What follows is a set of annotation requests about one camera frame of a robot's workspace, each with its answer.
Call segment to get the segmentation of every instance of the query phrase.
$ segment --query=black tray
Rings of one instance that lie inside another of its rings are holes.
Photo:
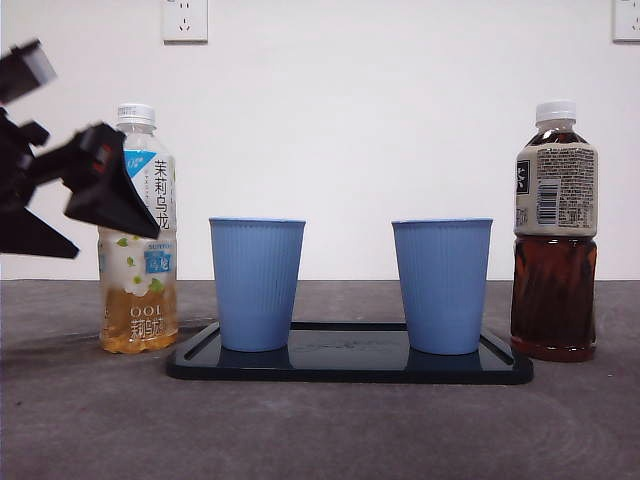
[[[219,323],[179,344],[167,374],[189,380],[384,383],[527,383],[531,361],[483,331],[478,351],[432,355],[410,348],[404,323],[293,322],[289,344],[244,353],[220,343]]]

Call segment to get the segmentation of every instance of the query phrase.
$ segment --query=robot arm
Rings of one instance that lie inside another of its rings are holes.
[[[40,42],[0,59],[0,102],[7,103],[55,76]],[[75,220],[157,238],[159,227],[136,193],[124,164],[124,134],[93,125],[65,145],[34,156],[48,132],[35,122],[18,127],[0,108],[0,252],[74,258],[78,249],[27,210],[35,189],[61,178],[72,195],[65,215]]]

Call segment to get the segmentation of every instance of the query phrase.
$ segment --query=white bottle cap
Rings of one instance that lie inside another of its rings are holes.
[[[566,118],[576,119],[576,102],[573,100],[553,100],[536,107],[536,124],[545,120]]]
[[[137,123],[156,127],[156,112],[143,103],[121,103],[118,105],[118,125]]]

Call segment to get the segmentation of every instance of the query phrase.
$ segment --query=table surface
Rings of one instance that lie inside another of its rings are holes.
[[[507,340],[510,282],[484,325]],[[595,360],[517,386],[185,381],[102,351],[97,282],[1,283],[2,478],[640,478],[640,282],[596,286]],[[179,282],[181,340],[216,316]],[[398,282],[300,282],[299,321],[403,321]]]

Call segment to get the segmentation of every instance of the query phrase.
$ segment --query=electrical outlet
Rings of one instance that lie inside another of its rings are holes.
[[[164,43],[207,43],[208,0],[162,0]]]
[[[613,41],[640,42],[640,0],[613,0]]]

